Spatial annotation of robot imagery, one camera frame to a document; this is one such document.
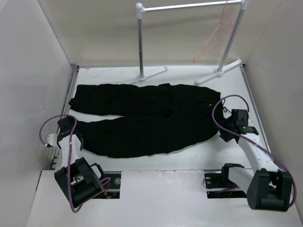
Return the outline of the black trousers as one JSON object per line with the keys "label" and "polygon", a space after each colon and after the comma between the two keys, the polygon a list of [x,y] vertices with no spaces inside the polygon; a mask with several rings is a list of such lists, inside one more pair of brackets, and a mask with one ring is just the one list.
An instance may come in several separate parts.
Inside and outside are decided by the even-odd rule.
{"label": "black trousers", "polygon": [[76,112],[113,115],[78,122],[84,149],[98,156],[168,154],[211,139],[223,121],[221,94],[207,87],[161,84],[79,85],[69,102]]}

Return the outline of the pink wire hanger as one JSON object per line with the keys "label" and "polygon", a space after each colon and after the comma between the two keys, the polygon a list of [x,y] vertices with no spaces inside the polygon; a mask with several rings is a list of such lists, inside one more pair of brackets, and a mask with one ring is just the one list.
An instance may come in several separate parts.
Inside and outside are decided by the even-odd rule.
{"label": "pink wire hanger", "polygon": [[[213,31],[213,33],[209,36],[207,41],[204,43],[203,47],[194,56],[193,63],[197,63],[200,59],[206,56],[214,47],[216,47],[222,40],[224,40],[227,37],[227,35],[229,35],[233,31],[235,21],[224,20],[225,10],[229,2],[230,2],[229,0],[225,2],[220,18],[220,23],[218,24],[217,28]],[[222,37],[216,39],[216,35],[218,35],[221,31],[227,28],[230,28],[230,30],[228,30]]]}

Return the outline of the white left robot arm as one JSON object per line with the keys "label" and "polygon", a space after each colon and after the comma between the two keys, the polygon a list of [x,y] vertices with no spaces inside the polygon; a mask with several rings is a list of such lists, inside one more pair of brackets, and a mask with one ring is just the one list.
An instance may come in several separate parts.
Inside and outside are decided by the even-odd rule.
{"label": "white left robot arm", "polygon": [[67,116],[57,123],[60,128],[57,145],[61,149],[62,165],[54,173],[54,178],[72,211],[77,212],[84,203],[104,192],[110,177],[99,164],[90,165],[81,154],[83,137],[76,129],[77,120]]}

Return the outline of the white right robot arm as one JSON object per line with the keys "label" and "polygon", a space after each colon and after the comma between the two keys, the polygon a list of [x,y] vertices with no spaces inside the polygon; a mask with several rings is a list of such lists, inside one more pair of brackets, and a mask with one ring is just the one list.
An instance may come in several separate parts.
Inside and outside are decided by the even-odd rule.
{"label": "white right robot arm", "polygon": [[286,212],[290,207],[293,178],[279,167],[262,147],[258,131],[248,123],[247,110],[233,109],[220,128],[220,137],[228,142],[235,140],[244,151],[253,174],[240,164],[225,164],[220,183],[225,187],[236,184],[247,196],[252,210]]}

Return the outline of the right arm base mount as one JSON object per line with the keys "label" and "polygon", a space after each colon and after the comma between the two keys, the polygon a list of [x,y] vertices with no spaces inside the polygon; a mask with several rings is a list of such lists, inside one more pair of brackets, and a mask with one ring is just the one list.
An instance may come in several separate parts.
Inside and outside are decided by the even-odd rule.
{"label": "right arm base mount", "polygon": [[227,179],[222,171],[205,171],[202,184],[208,199],[247,198],[245,192]]}

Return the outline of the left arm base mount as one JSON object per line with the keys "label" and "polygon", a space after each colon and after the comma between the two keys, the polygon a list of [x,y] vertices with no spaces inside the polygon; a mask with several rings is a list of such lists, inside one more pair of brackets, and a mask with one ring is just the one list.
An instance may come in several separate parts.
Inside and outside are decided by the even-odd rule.
{"label": "left arm base mount", "polygon": [[95,199],[119,199],[122,172],[105,172],[105,177],[110,177],[110,181],[104,185],[105,191],[95,197]]}

